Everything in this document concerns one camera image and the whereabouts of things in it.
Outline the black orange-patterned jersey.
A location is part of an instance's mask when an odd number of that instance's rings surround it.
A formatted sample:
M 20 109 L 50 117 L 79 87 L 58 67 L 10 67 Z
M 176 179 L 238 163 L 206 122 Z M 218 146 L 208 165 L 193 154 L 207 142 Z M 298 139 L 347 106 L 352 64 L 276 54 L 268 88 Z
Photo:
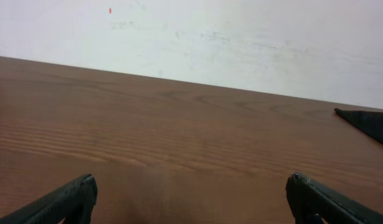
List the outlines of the black orange-patterned jersey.
M 364 134 L 383 145 L 383 112 L 349 111 L 335 108 L 334 112 Z

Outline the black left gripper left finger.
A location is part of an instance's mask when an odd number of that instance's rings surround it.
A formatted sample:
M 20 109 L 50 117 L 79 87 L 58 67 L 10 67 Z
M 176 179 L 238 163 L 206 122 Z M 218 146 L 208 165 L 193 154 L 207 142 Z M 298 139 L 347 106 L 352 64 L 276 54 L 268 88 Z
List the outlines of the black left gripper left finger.
M 94 176 L 81 175 L 0 218 L 0 224 L 89 224 L 97 195 Z

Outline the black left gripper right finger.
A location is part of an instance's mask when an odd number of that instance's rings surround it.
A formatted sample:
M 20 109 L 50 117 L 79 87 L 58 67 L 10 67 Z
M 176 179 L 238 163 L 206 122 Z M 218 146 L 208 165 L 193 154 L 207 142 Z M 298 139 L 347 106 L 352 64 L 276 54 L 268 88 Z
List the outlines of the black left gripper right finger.
M 383 223 L 382 214 L 299 172 L 288 178 L 286 198 L 296 224 Z

